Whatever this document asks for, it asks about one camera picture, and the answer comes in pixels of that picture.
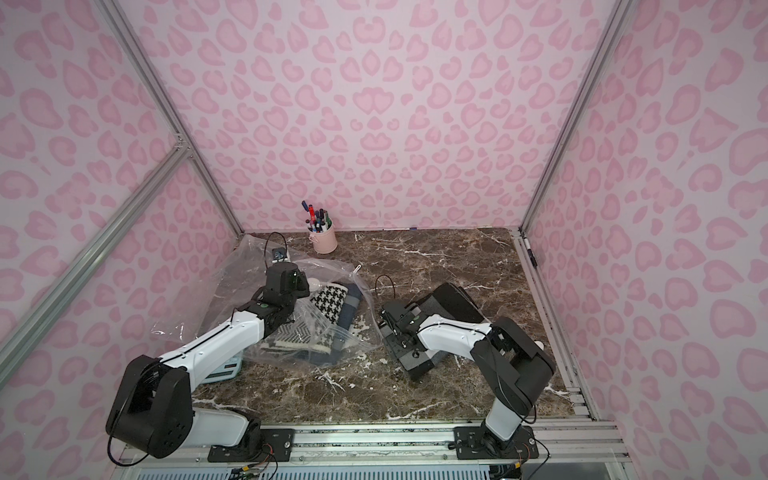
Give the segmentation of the zigzag patterned blanket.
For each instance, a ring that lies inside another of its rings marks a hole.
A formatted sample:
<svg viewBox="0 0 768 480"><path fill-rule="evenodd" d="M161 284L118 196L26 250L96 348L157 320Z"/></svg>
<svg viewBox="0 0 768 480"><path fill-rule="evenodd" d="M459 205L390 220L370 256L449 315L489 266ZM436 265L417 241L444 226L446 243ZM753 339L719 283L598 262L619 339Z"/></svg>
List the zigzag patterned blanket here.
<svg viewBox="0 0 768 480"><path fill-rule="evenodd" d="M326 320L294 321L281 325L261 344L264 349L282 352L329 354L333 343L332 323Z"/></svg>

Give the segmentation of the clear plastic vacuum bag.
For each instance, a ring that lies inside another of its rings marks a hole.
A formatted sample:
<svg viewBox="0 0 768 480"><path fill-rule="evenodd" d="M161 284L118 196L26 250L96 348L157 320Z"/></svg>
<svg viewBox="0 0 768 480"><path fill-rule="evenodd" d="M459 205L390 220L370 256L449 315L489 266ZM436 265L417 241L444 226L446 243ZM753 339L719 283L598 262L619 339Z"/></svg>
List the clear plastic vacuum bag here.
<svg viewBox="0 0 768 480"><path fill-rule="evenodd" d="M257 289L265 284L266 265L271 262L271 250L285 245L286 242L279 238L265 241L246 237L216 273L180 291L169 311L155 316L152 335L180 346L228 320L234 308L251 300ZM376 328L373 296L359 273L361 266L308 255L294 248L288 251L291 261L307 275L310 294L326 283L348 287L341 320L349 329L342 329L329 321L310 302L309 296L297 301L290 323L317 320L332 323L333 343L329 354L271 351L261 346L264 339L246 347L243 356L257 363L308 370L344 365L381 347L383 340Z"/></svg>

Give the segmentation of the houndstooth black white blanket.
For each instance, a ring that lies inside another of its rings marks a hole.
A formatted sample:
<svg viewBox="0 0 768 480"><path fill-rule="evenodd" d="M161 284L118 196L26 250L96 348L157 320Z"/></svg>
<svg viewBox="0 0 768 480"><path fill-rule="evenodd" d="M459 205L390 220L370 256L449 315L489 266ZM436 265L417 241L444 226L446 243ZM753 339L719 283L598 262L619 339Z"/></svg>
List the houndstooth black white blanket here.
<svg viewBox="0 0 768 480"><path fill-rule="evenodd" d="M310 302L332 323L348 330L341 320L342 308L345 304L348 287L338 283L326 283L310 294Z"/></svg>

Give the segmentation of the grey black checked blanket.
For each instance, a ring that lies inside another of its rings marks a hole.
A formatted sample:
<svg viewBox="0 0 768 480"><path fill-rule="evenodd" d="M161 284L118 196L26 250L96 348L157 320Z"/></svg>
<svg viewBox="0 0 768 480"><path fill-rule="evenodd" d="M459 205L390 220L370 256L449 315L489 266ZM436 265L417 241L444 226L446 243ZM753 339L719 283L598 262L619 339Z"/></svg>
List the grey black checked blanket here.
<svg viewBox="0 0 768 480"><path fill-rule="evenodd" d="M449 354L469 359L474 344L491 331L491 322L467 292L453 283L443 283L413 302L425 316L418 338L427 351L391 354L412 381L420 380Z"/></svg>

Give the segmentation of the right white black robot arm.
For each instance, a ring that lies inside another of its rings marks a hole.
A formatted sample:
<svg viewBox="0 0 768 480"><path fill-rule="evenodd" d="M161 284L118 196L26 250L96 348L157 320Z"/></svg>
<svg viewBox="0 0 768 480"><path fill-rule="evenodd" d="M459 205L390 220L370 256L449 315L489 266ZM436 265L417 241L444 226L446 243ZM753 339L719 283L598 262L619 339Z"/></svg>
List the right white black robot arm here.
<svg viewBox="0 0 768 480"><path fill-rule="evenodd" d="M385 345L410 380L420 380L449 354L475 363L495 396L485 431L503 444L555 373L554 361L521 327L509 318L488 320L472 301L391 300L379 315Z"/></svg>

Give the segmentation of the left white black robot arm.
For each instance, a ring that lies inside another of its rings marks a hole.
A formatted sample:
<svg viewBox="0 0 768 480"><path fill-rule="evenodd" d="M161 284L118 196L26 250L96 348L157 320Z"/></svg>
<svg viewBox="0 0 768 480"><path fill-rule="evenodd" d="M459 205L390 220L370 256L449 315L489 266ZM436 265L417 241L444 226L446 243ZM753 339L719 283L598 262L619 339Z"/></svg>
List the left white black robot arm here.
<svg viewBox="0 0 768 480"><path fill-rule="evenodd" d="M292 262L266 270L266 283L233 309L228 320L159 357L140 355L127 365L105 431L156 459L180 448L209 447L211 462L262 461L270 450L256 419L193 406L193 391L217 368L287 324L297 300L310 294L307 277Z"/></svg>

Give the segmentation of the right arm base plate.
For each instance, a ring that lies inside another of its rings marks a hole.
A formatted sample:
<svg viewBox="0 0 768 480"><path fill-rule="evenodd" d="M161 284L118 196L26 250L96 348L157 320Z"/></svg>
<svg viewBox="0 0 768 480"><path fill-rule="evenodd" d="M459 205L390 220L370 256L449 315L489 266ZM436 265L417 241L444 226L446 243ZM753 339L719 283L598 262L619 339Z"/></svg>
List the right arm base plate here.
<svg viewBox="0 0 768 480"><path fill-rule="evenodd" d="M508 440L502 440L484 425L453 429L454 447L459 460L513 460L525 463L540 456L533 430L517 428Z"/></svg>

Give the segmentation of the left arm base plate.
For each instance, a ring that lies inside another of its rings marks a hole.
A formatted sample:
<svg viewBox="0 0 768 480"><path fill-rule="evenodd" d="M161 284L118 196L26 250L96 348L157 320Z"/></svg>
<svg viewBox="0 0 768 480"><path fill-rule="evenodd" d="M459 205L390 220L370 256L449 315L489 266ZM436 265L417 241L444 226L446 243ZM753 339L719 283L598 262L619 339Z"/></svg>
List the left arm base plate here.
<svg viewBox="0 0 768 480"><path fill-rule="evenodd" d="M210 448L209 463L259 463L265 460L290 460L296 431L289 428L262 429L256 426L247 431L241 441L231 447L214 445Z"/></svg>

